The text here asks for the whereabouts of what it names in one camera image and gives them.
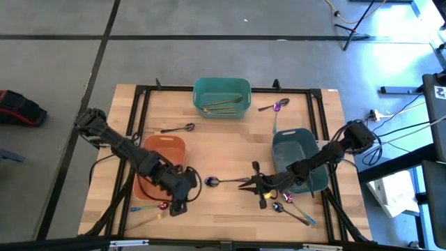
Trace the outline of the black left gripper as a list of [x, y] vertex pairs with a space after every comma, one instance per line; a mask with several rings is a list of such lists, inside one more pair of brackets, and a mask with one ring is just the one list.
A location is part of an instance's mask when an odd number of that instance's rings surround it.
[[195, 169], [186, 167], [180, 172], [178, 166], [173, 166], [164, 171], [158, 179], [158, 185], [171, 195], [172, 201], [181, 201], [180, 204], [172, 203], [169, 207], [170, 216], [177, 216], [187, 211], [187, 196], [192, 188], [197, 187]]

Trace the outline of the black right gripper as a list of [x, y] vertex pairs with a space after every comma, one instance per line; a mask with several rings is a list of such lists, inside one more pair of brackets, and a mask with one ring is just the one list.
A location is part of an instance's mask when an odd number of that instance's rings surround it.
[[[293, 183], [295, 175], [291, 172], [280, 172], [273, 175], [262, 175], [260, 172], [260, 165], [257, 161], [252, 163], [254, 175], [247, 178], [244, 183], [239, 185], [244, 191], [253, 192], [259, 196], [260, 209], [267, 207], [266, 198], [264, 194], [271, 190], [283, 190]], [[246, 188], [247, 186], [255, 185], [255, 188]]]

